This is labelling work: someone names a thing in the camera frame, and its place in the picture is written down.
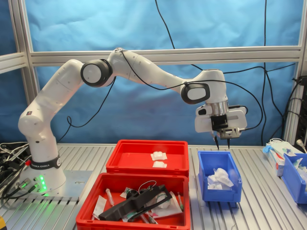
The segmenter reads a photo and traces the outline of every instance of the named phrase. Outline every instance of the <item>vertical metal post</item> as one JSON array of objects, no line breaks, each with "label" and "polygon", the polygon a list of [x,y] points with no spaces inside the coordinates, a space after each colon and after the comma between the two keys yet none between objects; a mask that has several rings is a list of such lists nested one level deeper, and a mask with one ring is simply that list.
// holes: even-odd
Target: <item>vertical metal post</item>
[{"label": "vertical metal post", "polygon": [[24,82],[24,92],[27,103],[36,97],[39,84],[35,69],[32,65],[30,52],[33,51],[27,12],[24,0],[8,0],[17,52],[23,52],[27,59],[27,67],[21,69]]},{"label": "vertical metal post", "polygon": [[[299,62],[296,65],[295,79],[307,73],[307,64],[304,65],[305,52],[306,52],[306,34],[307,34],[307,0],[304,1],[303,12],[302,12],[302,22],[300,29],[299,46],[301,46]],[[298,86],[293,94],[295,98],[302,98],[303,96],[303,86]],[[289,106],[289,111],[293,111],[299,114],[301,108],[300,100],[292,100]],[[284,133],[284,139],[290,144],[294,145],[296,130],[298,125],[298,116],[293,113],[288,113],[286,121],[286,129]]]}]

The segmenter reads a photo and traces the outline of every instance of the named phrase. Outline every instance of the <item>red plastic bin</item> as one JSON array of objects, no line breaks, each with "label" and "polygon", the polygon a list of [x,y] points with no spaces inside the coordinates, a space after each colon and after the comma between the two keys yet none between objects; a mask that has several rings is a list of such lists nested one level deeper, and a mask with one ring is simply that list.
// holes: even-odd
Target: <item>red plastic bin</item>
[{"label": "red plastic bin", "polygon": [[[166,152],[166,168],[153,168],[151,153]],[[186,141],[120,140],[106,164],[108,173],[182,175],[189,179]]]},{"label": "red plastic bin", "polygon": [[[157,181],[157,185],[165,184],[168,191],[175,195],[178,192],[182,195],[184,206],[183,213],[172,215],[165,218],[157,218],[158,224],[145,224],[140,218],[135,219],[133,223],[124,223],[120,221],[102,221],[91,220],[94,207],[98,196],[101,195],[107,199],[105,210],[111,208],[107,198],[106,189],[109,188],[115,204],[125,199],[119,195],[126,187],[138,189],[139,186],[149,180]],[[135,175],[125,173],[102,173],[98,176],[91,192],[87,196],[76,217],[78,230],[189,230],[190,229],[190,208],[189,208],[189,183],[187,177],[174,175]]]}]

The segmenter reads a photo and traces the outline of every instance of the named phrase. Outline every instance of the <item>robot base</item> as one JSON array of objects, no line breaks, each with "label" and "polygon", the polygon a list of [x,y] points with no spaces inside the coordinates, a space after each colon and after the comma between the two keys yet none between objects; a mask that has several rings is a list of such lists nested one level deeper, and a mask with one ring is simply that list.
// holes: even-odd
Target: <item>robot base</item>
[{"label": "robot base", "polygon": [[64,170],[66,182],[59,188],[45,193],[44,196],[50,197],[81,197],[87,181],[93,171]]},{"label": "robot base", "polygon": [[62,170],[61,167],[47,170],[34,170],[27,167],[20,175],[20,182],[24,181],[26,178],[29,178],[31,182],[24,190],[18,192],[17,195],[23,194],[34,184],[38,184],[37,189],[32,191],[29,195],[39,195],[37,197],[38,199],[40,197],[42,199],[46,198],[46,196],[79,198],[92,172],[93,171]]}]

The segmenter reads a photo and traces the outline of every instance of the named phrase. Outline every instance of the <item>test tube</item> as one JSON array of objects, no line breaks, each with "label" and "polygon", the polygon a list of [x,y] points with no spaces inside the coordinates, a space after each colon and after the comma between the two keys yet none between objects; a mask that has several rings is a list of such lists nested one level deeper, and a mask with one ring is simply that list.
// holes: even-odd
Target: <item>test tube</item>
[{"label": "test tube", "polygon": [[178,198],[179,198],[180,208],[183,211],[183,205],[182,205],[181,196],[180,196],[179,192],[178,192]]},{"label": "test tube", "polygon": [[141,219],[144,221],[144,223],[149,224],[148,220],[144,216],[144,214],[141,215]]},{"label": "test tube", "polygon": [[106,194],[107,194],[107,197],[109,198],[109,202],[112,206],[114,206],[114,201],[113,201],[113,197],[111,195],[111,192],[110,192],[110,189],[106,189]]}]

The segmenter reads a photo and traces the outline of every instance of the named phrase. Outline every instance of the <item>black plastic part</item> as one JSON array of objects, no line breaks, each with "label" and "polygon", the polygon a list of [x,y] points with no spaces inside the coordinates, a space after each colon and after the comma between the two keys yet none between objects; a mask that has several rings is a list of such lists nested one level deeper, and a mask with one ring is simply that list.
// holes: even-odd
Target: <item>black plastic part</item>
[{"label": "black plastic part", "polygon": [[207,114],[207,110],[205,109],[201,109],[198,111],[198,115],[206,115]]},{"label": "black plastic part", "polygon": [[[196,88],[203,88],[206,91],[206,95],[202,98],[192,100],[188,97],[188,92],[192,89]],[[181,90],[181,98],[185,103],[188,104],[197,104],[200,102],[204,102],[210,98],[210,88],[209,85],[206,83],[188,83],[186,84],[183,89]]]},{"label": "black plastic part", "polygon": [[[88,82],[84,78],[83,70],[88,65],[96,65],[100,69],[101,77],[100,77],[99,81],[91,83],[91,82]],[[92,61],[85,62],[85,64],[81,68],[81,78],[82,78],[82,80],[84,81],[85,84],[92,86],[92,87],[100,87],[100,86],[104,85],[106,83],[106,81],[110,78],[112,73],[113,73],[113,69],[112,69],[111,65],[109,64],[109,62],[105,59],[92,60]]]},{"label": "black plastic part", "polygon": [[[166,193],[167,197],[165,199],[163,199],[162,201],[152,206],[144,207],[149,201],[151,201],[156,195],[158,195],[161,192]],[[150,187],[149,189],[142,189],[140,191],[140,194],[136,190],[131,190],[127,194],[127,200],[101,213],[99,215],[99,219],[107,220],[107,221],[118,221],[124,215],[128,214],[129,212],[133,210],[136,210],[138,213],[129,219],[130,220],[129,222],[131,222],[135,218],[137,218],[139,215],[141,215],[142,213],[162,204],[163,202],[171,198],[172,196],[166,189],[165,185],[154,186],[154,187]]]},{"label": "black plastic part", "polygon": [[228,122],[226,114],[221,116],[211,116],[211,125],[213,131],[219,131],[221,128],[227,128]]},{"label": "black plastic part", "polygon": [[51,169],[53,167],[58,169],[61,166],[61,160],[59,158],[59,155],[55,159],[46,162],[35,162],[32,160],[32,157],[30,158],[30,161],[31,161],[30,168],[36,170]]},{"label": "black plastic part", "polygon": [[214,137],[214,141],[215,141],[215,144],[217,146],[217,149],[220,150],[220,147],[219,147],[219,142],[217,140],[217,136]]}]

